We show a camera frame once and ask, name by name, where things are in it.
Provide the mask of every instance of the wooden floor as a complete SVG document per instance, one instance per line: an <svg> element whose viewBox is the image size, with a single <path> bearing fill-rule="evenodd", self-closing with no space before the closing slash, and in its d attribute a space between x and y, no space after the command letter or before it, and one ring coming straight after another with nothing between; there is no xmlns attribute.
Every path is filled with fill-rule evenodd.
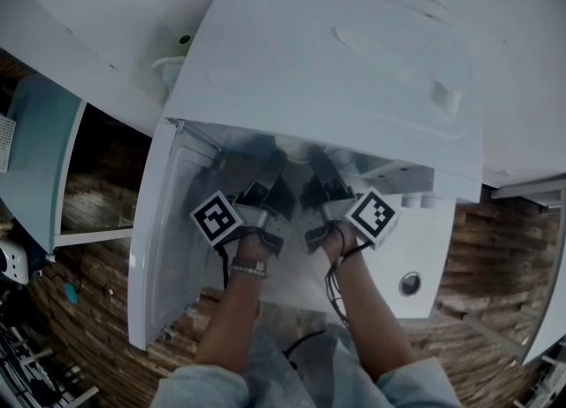
<svg viewBox="0 0 566 408"><path fill-rule="evenodd" d="M65 190L64 225L131 224L149 138L94 109L83 123ZM541 302L556 235L556 218L541 216L534 204L495 202L485 190L481 204L457 208L438 301L474 312L521 342L533 319L519 306ZM29 286L50 317L58 359L86 371L101 390L101 406L148 406L161 377L191 364L217 304L202 296L196 314L177 321L147 352L130 346L128 247L128 240L120 240L66 248ZM64 279L80 287L78 304L66 301ZM422 356L439 358L465 406L511 406L537 377L538 364L514 365L503 350L441 312L404 326Z"/></svg>

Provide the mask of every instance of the white cabinet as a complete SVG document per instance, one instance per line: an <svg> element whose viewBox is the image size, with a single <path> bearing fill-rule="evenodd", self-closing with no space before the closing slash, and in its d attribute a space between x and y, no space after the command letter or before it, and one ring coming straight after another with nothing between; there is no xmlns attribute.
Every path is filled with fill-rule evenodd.
<svg viewBox="0 0 566 408"><path fill-rule="evenodd" d="M352 180L444 203L435 261L416 261L435 271L420 310L428 314L454 201L478 201L481 187L481 115L464 39L377 0L215 0L143 175L128 280L131 343L145 348L205 281L209 249L190 212L219 187L241 185L227 163L260 166L281 136L286 149L289 141L322 146ZM295 170L308 179L307 166L290 165L287 178ZM242 183L254 175L244 167ZM426 218L415 220L406 230Z"/></svg>

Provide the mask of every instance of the washing machine lid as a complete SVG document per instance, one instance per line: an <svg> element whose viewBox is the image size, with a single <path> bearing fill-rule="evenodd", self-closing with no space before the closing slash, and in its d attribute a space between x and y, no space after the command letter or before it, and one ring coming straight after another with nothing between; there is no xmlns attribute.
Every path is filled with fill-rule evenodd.
<svg viewBox="0 0 566 408"><path fill-rule="evenodd" d="M481 180L466 41L381 0L214 0L164 116Z"/></svg>

